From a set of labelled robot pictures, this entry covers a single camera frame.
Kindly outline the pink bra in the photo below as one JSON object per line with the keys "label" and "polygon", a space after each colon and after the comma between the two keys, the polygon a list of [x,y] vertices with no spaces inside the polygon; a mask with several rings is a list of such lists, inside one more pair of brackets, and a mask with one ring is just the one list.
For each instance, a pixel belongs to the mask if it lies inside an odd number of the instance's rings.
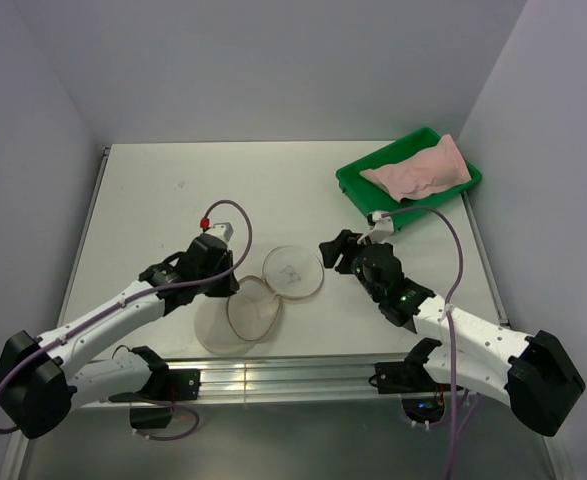
{"label": "pink bra", "polygon": [[423,200],[472,180],[469,168],[450,134],[410,158],[360,176],[383,190],[393,200]]}

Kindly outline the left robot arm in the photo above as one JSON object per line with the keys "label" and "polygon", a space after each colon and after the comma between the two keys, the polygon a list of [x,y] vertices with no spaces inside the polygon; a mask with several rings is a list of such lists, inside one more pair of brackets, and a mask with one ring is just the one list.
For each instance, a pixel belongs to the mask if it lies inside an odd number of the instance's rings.
{"label": "left robot arm", "polygon": [[147,267],[112,300],[71,323],[37,336],[12,335],[0,355],[0,435],[41,437],[71,411],[112,397],[165,403],[169,367],[151,348],[131,348],[111,360],[95,357],[199,295],[234,295],[239,284],[228,229],[216,224],[205,230],[186,250]]}

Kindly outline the aluminium table frame rail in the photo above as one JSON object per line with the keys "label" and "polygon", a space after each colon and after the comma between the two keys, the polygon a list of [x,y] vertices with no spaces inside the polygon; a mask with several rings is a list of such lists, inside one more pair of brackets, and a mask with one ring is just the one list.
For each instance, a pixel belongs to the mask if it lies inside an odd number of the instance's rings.
{"label": "aluminium table frame rail", "polygon": [[165,361],[147,347],[125,350],[113,359],[91,362],[65,373],[45,352],[23,359],[5,375],[0,403],[17,403],[17,424],[29,421],[39,433],[69,412],[94,402],[132,402],[134,393],[156,390],[169,369],[201,371],[196,400],[208,403],[293,402],[369,398],[368,378],[376,363],[368,358],[311,358],[268,361]]}

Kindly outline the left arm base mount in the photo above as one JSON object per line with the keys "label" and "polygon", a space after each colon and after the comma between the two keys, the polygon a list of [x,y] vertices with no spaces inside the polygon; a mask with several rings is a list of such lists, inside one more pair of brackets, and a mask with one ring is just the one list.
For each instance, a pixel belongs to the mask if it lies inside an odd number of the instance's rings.
{"label": "left arm base mount", "polygon": [[129,423],[136,430],[158,430],[177,419],[175,405],[181,401],[196,400],[199,395],[201,371],[198,369],[169,369],[160,386],[134,393],[132,402],[151,400],[147,407],[131,407]]}

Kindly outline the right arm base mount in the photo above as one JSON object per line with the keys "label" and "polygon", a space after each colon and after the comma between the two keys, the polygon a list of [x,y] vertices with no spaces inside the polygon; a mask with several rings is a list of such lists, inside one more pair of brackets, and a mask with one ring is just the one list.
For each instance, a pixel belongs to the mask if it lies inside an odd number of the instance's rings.
{"label": "right arm base mount", "polygon": [[406,361],[379,362],[368,384],[380,395],[398,394],[408,419],[426,424],[440,421],[445,413],[443,387],[416,365]]}

